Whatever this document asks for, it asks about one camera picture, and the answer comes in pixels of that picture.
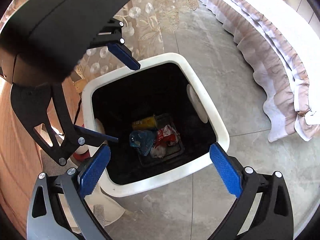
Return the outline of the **white square trash bin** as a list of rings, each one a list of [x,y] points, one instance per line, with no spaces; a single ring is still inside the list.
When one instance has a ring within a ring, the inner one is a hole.
[[[230,138],[204,85],[180,54],[119,68],[82,91],[87,129],[115,137],[99,180],[113,197],[167,185],[210,165],[213,146],[228,150]]]

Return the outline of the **red white slipper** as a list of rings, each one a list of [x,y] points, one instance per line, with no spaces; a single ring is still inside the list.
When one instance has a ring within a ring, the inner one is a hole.
[[[90,157],[87,145],[80,146],[71,156],[71,161],[79,166],[83,161]]]

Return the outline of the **embroidered beige tablecloth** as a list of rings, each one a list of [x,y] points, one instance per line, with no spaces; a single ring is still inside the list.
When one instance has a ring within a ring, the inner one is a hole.
[[[197,0],[130,0],[114,17],[124,24],[125,46],[140,61],[164,53],[164,34],[178,28],[180,13],[198,7]],[[91,81],[121,67],[123,63],[107,47],[89,49],[76,66],[72,80]]]

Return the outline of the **blue snack wrapper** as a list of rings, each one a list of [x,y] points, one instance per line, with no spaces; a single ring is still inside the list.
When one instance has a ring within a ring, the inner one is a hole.
[[[156,133],[148,130],[137,130],[130,134],[130,146],[138,150],[138,152],[147,156],[156,140]]]

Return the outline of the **white paper on floor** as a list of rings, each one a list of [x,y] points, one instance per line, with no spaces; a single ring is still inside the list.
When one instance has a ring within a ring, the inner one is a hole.
[[[59,198],[72,231],[80,233],[81,231],[71,214],[65,196],[59,194]],[[117,221],[125,213],[125,209],[111,197],[104,194],[100,186],[96,186],[92,194],[85,197],[85,201],[103,228]]]

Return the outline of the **white crumpled wrapper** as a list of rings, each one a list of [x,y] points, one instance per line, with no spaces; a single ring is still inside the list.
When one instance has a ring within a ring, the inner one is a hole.
[[[159,145],[157,147],[153,147],[150,150],[150,156],[152,158],[163,158],[167,154],[167,148],[165,146]]]

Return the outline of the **red snack wrapper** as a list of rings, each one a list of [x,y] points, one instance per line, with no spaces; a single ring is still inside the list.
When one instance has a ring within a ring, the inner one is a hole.
[[[170,125],[157,131],[155,147],[158,146],[173,146],[178,143],[178,133]]]

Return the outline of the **bed with ruffled skirt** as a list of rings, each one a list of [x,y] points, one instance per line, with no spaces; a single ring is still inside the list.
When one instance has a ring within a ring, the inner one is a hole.
[[[233,35],[267,99],[268,140],[319,136],[319,37],[283,0],[200,0]]]

